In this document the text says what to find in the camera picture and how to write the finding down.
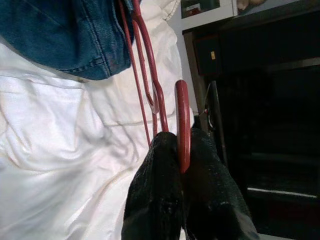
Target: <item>cabinet door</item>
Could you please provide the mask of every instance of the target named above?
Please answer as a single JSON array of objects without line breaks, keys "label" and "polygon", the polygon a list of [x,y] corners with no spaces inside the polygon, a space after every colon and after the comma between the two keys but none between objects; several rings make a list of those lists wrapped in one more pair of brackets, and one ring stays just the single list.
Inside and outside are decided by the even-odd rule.
[{"label": "cabinet door", "polygon": [[221,52],[218,36],[197,39],[193,43],[199,75],[221,73]]}]

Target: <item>white fabric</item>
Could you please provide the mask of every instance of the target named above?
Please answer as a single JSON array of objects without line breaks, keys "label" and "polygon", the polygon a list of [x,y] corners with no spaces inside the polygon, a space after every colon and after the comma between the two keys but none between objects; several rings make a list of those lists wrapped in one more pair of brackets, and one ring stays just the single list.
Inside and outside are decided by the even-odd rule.
[{"label": "white fabric", "polygon": [[155,0],[162,10],[162,18],[168,21],[177,10],[181,0]]},{"label": "white fabric", "polygon": [[[153,1],[141,9],[175,133],[176,35]],[[132,69],[76,80],[0,40],[1,240],[121,239],[128,188],[148,151]]]}]

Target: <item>white bedsheet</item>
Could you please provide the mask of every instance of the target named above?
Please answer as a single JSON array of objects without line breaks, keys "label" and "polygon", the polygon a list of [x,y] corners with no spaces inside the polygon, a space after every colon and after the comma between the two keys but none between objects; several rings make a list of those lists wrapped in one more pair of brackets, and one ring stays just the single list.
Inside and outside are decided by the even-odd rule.
[{"label": "white bedsheet", "polygon": [[[155,2],[141,9],[175,133],[176,35]],[[133,72],[77,80],[0,39],[1,240],[121,239],[128,188],[148,151]]]}]

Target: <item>bed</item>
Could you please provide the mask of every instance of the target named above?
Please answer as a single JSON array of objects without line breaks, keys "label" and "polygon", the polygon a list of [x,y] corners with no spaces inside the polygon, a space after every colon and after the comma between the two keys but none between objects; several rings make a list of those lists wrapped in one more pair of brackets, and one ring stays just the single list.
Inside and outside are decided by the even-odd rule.
[{"label": "bed", "polygon": [[[173,133],[182,68],[166,20],[178,4],[141,2]],[[147,120],[152,129],[150,111]],[[128,187],[147,151],[132,68],[87,80],[30,62],[0,39],[0,239],[121,239]]]}]

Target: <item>denim jeans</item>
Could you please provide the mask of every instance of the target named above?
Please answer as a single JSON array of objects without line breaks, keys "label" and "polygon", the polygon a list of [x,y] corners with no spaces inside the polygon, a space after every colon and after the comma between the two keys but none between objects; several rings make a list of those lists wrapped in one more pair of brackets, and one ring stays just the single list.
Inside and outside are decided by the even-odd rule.
[{"label": "denim jeans", "polygon": [[0,34],[25,58],[86,79],[130,67],[118,0],[1,0]]}]

